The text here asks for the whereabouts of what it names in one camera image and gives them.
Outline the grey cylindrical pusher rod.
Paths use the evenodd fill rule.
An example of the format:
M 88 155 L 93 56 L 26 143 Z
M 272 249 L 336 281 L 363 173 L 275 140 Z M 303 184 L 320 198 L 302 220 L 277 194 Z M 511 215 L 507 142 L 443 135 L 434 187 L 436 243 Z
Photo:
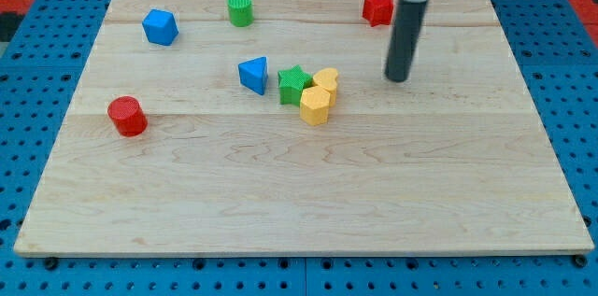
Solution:
M 427 5 L 428 1 L 398 0 L 384 70 L 388 80 L 408 79 Z

